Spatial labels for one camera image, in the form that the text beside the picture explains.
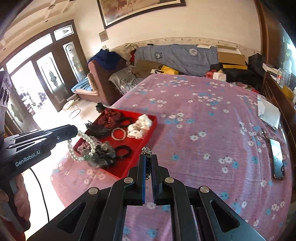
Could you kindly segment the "person's left hand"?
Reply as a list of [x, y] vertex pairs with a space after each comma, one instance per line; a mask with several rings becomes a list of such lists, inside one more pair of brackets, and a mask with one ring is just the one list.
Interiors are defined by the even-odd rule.
[[[16, 176], [16, 186], [18, 191], [14, 194], [14, 204], [17, 208], [18, 215], [28, 221], [31, 214], [31, 208], [22, 174]], [[1, 240], [26, 240], [24, 232], [18, 232], [13, 223], [5, 217], [2, 212]]]

